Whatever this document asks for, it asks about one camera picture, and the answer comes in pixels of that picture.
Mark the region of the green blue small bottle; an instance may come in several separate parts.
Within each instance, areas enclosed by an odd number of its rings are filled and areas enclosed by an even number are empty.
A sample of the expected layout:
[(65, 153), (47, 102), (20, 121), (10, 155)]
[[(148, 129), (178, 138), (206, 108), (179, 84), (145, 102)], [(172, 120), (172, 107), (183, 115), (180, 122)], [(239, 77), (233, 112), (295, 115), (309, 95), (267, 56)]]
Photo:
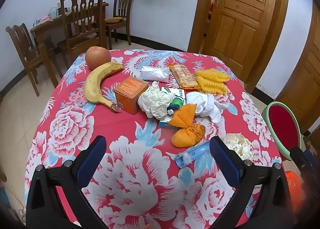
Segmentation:
[(175, 111), (180, 109), (184, 105), (184, 99), (181, 97), (175, 97), (167, 107), (167, 114), (173, 115)]

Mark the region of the red green trash bin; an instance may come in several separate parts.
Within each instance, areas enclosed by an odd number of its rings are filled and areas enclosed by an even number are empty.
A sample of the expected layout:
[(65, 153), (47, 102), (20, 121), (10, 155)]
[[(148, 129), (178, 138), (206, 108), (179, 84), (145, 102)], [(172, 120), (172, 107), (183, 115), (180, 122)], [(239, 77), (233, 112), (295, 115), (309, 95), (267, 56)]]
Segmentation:
[(302, 138), (298, 121), (284, 103), (274, 101), (263, 110), (262, 117), (276, 143), (281, 159), (291, 161), (290, 150), (301, 148)]

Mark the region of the wooden door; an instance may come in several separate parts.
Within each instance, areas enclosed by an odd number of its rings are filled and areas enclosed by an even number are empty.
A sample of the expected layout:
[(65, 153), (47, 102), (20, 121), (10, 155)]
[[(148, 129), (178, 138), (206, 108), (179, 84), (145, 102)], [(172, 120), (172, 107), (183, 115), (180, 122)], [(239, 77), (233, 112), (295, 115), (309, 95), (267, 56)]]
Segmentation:
[(276, 98), (292, 110), (302, 134), (319, 118), (319, 66), (319, 9), (313, 5), (304, 49), (288, 82)]
[(268, 33), (276, 0), (215, 0), (203, 53), (245, 82)]

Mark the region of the orange plastic stool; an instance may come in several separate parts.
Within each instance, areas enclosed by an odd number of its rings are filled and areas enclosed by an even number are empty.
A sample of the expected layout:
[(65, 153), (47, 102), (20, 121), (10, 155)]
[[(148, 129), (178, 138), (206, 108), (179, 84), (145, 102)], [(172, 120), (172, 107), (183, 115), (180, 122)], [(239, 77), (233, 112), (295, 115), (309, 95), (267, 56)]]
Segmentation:
[(292, 209), (294, 213), (297, 213), (301, 208), (303, 200), (302, 184), (298, 175), (293, 171), (288, 170), (285, 172), (285, 175), (289, 186)]

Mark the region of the orange cardboard box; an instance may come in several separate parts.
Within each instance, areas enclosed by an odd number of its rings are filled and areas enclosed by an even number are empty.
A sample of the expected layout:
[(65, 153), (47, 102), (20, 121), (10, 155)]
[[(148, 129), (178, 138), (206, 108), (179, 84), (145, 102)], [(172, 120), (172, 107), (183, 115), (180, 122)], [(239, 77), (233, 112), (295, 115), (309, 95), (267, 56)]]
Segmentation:
[(148, 88), (148, 82), (128, 77), (113, 89), (117, 105), (132, 115), (139, 111), (138, 98)]

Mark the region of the red floral tablecloth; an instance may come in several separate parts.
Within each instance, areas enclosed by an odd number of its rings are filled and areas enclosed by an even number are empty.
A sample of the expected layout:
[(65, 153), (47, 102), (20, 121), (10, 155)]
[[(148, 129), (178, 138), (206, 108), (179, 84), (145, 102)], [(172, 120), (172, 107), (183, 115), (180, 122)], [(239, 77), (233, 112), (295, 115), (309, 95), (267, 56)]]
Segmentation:
[[(111, 102), (114, 88), (128, 77), (138, 77), (143, 66), (182, 64), (191, 72), (216, 69), (228, 74), (227, 94), (216, 100), (226, 105), (219, 123), (195, 117), (205, 126), (203, 137), (242, 134), (252, 146), (253, 163), (281, 162), (276, 144), (252, 99), (223, 61), (213, 56), (159, 50), (113, 50), (112, 60), (123, 70), (106, 78), (101, 90)], [(160, 128), (155, 119), (112, 112), (88, 102), (84, 84), (90, 70), (80, 55), (51, 95), (33, 137), (25, 168), (29, 190), (36, 166), (59, 167), (76, 158), (98, 135), (105, 137), (106, 153), (83, 194), (109, 228), (208, 228), (234, 193), (209, 153), (178, 168), (171, 143), (175, 130)]]

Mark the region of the yellow foam fruit net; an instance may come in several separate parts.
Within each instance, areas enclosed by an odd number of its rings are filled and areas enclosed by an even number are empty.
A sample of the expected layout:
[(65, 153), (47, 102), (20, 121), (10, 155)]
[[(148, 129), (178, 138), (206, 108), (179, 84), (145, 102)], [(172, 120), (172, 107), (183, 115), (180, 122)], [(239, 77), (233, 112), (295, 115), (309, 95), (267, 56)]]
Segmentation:
[(230, 81), (229, 75), (216, 69), (196, 70), (195, 78), (199, 91), (206, 94), (226, 95), (228, 92), (226, 82)]

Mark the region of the left wooden chair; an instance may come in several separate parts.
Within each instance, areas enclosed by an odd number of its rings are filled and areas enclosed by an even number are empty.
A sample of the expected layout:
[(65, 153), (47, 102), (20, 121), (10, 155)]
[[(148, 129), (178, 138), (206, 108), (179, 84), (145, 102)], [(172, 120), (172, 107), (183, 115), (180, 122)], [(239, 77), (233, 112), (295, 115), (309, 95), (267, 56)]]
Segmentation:
[[(7, 26), (5, 30), (9, 34), (15, 46), (36, 96), (39, 97), (40, 93), (37, 89), (37, 84), (39, 82), (37, 79), (36, 68), (40, 63), (43, 63), (43, 56), (41, 55), (40, 47), (37, 44), (33, 44), (30, 33), (24, 23), (20, 26)], [(55, 46), (51, 42), (51, 39), (44, 39), (44, 43), (41, 48), (45, 49), (48, 59), (52, 59), (57, 72), (59, 73), (60, 77), (62, 77), (62, 72), (55, 56)]]

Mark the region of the orange mesh cloth bundle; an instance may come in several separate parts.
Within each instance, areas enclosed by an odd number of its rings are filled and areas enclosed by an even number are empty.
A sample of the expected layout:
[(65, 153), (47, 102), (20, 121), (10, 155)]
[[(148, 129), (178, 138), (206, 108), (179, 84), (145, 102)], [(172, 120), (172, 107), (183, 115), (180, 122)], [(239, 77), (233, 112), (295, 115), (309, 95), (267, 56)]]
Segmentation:
[(181, 106), (168, 122), (171, 126), (179, 128), (171, 137), (172, 144), (177, 148), (192, 147), (204, 138), (205, 126), (193, 122), (196, 107), (196, 104)]

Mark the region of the white paper ball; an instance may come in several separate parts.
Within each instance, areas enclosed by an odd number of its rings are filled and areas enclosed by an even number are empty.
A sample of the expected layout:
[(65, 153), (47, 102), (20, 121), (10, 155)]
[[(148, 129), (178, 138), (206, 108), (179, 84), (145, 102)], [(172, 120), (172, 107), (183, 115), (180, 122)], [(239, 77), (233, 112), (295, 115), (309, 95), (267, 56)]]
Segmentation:
[(138, 105), (148, 118), (163, 120), (167, 116), (167, 107), (174, 98), (175, 94), (161, 91), (159, 82), (153, 81), (152, 85), (139, 96)]

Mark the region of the wooden chair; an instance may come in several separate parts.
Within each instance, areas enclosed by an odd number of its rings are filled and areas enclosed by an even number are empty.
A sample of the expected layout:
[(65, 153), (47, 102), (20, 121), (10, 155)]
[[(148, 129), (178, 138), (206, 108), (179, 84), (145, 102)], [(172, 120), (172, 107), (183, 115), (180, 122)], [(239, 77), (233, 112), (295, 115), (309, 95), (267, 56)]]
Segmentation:
[[(24, 23), (20, 26), (7, 26), (5, 30), (9, 34), (15, 46), (36, 96), (39, 97), (40, 93), (37, 89), (37, 84), (39, 82), (37, 79), (36, 68), (40, 63), (43, 63), (43, 56), (41, 55), (40, 47), (37, 44), (33, 44), (30, 33)], [(52, 59), (57, 72), (59, 73), (60, 77), (62, 77), (62, 72), (55, 56), (55, 46), (51, 42), (51, 39), (44, 39), (44, 43), (41, 48), (45, 49), (48, 59)]]
[(133, 0), (114, 0), (113, 3), (113, 17), (123, 17), (124, 20), (114, 24), (106, 24), (106, 33), (108, 36), (109, 49), (112, 50), (112, 33), (116, 35), (115, 41), (118, 41), (117, 29), (125, 28), (127, 34), (128, 44), (131, 45), (130, 36), (130, 15), (131, 4)]
[(60, 0), (65, 40), (58, 47), (71, 63), (92, 46), (107, 47), (103, 0)]

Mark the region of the wooden dining table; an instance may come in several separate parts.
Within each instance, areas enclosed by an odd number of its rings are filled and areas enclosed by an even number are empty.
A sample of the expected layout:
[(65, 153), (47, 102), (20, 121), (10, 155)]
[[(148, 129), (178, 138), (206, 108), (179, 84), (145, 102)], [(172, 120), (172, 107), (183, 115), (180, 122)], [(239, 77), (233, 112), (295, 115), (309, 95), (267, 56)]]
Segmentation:
[(35, 37), (38, 45), (43, 44), (44, 36), (55, 29), (63, 29), (64, 34), (66, 33), (65, 31), (67, 31), (68, 36), (73, 37), (78, 34), (77, 31), (80, 31), (79, 33), (82, 34), (82, 31), (89, 32), (99, 28), (100, 30), (97, 34), (100, 35), (102, 34), (102, 31), (106, 30), (105, 17), (108, 6), (109, 3), (103, 2), (101, 6), (101, 15), (99, 15), (98, 5), (94, 4), (91, 9), (93, 15), (86, 17), (84, 20), (81, 18), (73, 18), (72, 12), (65, 12), (65, 21), (63, 21), (62, 15), (59, 15), (55, 19), (48, 20), (36, 27), (33, 27), (31, 29), (31, 33)]

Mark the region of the white tissue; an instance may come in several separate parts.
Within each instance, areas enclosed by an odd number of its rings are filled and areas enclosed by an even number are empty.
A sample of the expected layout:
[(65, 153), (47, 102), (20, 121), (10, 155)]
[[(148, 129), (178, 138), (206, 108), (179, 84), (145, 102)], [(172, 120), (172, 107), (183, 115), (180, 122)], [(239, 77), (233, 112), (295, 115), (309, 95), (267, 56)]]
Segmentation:
[(228, 149), (235, 151), (242, 160), (253, 161), (252, 143), (241, 133), (228, 133), (223, 138), (223, 142)]

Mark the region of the yellow banana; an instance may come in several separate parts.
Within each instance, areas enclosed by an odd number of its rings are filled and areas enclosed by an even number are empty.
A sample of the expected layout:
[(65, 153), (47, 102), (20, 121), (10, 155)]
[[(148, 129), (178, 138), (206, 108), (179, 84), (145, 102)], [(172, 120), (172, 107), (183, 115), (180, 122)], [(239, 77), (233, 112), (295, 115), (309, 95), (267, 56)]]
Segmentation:
[(85, 98), (94, 104), (103, 104), (109, 107), (114, 113), (120, 113), (118, 106), (115, 103), (104, 98), (101, 92), (101, 82), (123, 68), (123, 65), (118, 62), (108, 62), (95, 68), (86, 78), (84, 85)]

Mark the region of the far wooden chair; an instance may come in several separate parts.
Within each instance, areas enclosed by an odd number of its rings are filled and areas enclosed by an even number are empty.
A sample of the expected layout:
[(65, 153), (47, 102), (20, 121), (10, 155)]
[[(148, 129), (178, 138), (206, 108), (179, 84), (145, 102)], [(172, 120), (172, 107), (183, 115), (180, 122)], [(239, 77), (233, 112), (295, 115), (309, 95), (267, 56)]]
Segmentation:
[(114, 0), (113, 3), (113, 17), (123, 17), (124, 20), (114, 24), (106, 24), (106, 33), (108, 36), (109, 49), (112, 50), (112, 33), (116, 35), (115, 41), (118, 41), (117, 29), (125, 28), (127, 34), (128, 44), (131, 45), (130, 36), (130, 15), (131, 4), (133, 0)]

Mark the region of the white plastic packet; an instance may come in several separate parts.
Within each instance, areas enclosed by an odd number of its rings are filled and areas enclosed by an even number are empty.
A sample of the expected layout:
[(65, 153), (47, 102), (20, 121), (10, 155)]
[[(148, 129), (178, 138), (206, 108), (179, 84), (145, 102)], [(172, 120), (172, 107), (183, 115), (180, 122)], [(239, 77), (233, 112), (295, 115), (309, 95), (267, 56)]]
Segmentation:
[(158, 81), (168, 83), (170, 69), (168, 67), (159, 68), (154, 66), (142, 66), (139, 78), (145, 81)]

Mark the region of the white socks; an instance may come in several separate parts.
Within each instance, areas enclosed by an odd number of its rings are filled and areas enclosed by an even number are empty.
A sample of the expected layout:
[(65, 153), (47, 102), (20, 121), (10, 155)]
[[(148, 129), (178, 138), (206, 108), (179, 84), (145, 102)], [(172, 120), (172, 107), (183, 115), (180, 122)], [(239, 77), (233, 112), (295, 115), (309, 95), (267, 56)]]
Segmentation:
[(212, 94), (203, 94), (192, 91), (186, 94), (186, 103), (195, 104), (195, 115), (199, 117), (209, 117), (210, 121), (218, 124), (221, 121), (222, 112), (228, 109), (229, 103), (218, 102)]

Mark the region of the orange cracker packet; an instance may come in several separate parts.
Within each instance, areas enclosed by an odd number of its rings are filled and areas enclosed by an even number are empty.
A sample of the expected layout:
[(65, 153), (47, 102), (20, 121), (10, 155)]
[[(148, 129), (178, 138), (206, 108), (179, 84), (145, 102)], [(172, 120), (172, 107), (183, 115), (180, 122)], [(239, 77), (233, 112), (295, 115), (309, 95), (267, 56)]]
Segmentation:
[(169, 65), (174, 78), (176, 79), (180, 89), (197, 90), (200, 88), (193, 74), (183, 64)]

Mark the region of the red apple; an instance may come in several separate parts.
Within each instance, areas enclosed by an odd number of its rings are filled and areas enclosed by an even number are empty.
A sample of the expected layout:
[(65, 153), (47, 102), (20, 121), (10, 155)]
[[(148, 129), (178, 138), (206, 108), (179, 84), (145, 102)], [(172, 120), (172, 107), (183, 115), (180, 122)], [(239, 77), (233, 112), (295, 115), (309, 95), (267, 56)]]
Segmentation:
[(106, 48), (92, 46), (86, 51), (85, 61), (89, 69), (94, 70), (97, 67), (110, 62), (111, 54)]

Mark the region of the near wooden chair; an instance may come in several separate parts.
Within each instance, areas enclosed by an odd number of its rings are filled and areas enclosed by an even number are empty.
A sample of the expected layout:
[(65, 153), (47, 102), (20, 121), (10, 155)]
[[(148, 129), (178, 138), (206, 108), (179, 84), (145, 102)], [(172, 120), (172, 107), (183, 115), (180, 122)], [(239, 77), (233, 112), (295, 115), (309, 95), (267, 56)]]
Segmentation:
[(58, 47), (71, 63), (92, 46), (107, 47), (103, 0), (60, 0), (65, 40)]

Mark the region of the yellow seat cushion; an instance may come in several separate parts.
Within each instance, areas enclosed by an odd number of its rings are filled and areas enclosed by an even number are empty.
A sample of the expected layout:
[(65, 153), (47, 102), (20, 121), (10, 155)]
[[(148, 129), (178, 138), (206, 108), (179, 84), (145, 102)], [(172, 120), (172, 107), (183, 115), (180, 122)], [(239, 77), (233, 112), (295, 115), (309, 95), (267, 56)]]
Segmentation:
[(106, 18), (105, 23), (106, 24), (114, 24), (123, 21), (123, 17), (112, 17), (112, 18)]

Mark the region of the white green medicine box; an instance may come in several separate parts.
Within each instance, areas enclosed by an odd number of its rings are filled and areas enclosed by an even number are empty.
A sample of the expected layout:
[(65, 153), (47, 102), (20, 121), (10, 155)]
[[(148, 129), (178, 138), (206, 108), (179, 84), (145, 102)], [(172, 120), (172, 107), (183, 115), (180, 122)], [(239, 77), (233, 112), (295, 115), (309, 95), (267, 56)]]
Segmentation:
[[(183, 89), (174, 89), (174, 88), (167, 88), (167, 87), (162, 87), (161, 91), (166, 92), (166, 93), (172, 93), (175, 95), (175, 97), (181, 97), (184, 99), (184, 105), (186, 102), (185, 98), (185, 92)], [(168, 122), (172, 119), (173, 115), (168, 115), (165, 117), (164, 120), (161, 120), (159, 122), (159, 128), (171, 128), (171, 125), (168, 124)]]

